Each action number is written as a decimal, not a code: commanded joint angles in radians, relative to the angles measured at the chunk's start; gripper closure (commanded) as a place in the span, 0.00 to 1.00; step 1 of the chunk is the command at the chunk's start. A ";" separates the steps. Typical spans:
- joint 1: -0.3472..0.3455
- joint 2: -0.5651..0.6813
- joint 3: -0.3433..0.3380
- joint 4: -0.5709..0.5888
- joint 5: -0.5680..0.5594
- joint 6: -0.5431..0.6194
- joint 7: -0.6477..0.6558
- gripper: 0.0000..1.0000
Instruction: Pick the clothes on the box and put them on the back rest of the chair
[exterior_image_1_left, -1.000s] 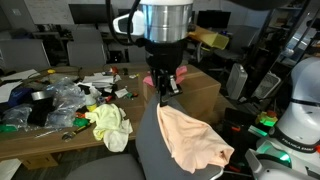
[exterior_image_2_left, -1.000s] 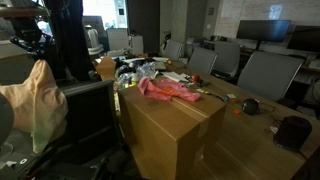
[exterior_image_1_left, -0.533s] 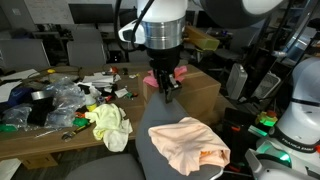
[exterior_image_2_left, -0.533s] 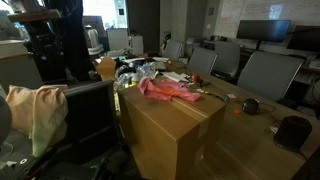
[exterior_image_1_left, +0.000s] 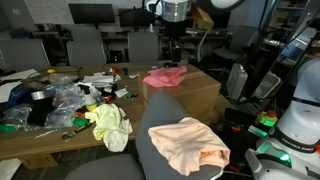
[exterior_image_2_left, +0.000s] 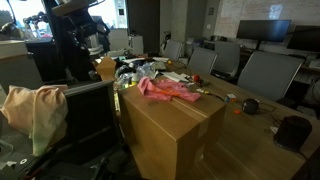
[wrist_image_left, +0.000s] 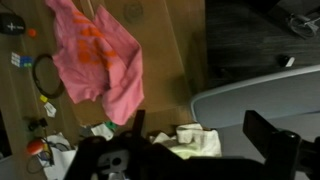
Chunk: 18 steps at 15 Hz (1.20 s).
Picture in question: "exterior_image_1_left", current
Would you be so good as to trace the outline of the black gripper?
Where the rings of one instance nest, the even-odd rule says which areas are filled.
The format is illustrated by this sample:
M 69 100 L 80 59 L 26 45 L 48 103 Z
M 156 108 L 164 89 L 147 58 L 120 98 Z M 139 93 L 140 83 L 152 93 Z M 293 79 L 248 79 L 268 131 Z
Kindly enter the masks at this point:
M 178 40 L 170 40 L 170 55 L 172 60 L 172 66 L 176 67 L 181 61 L 182 45 Z

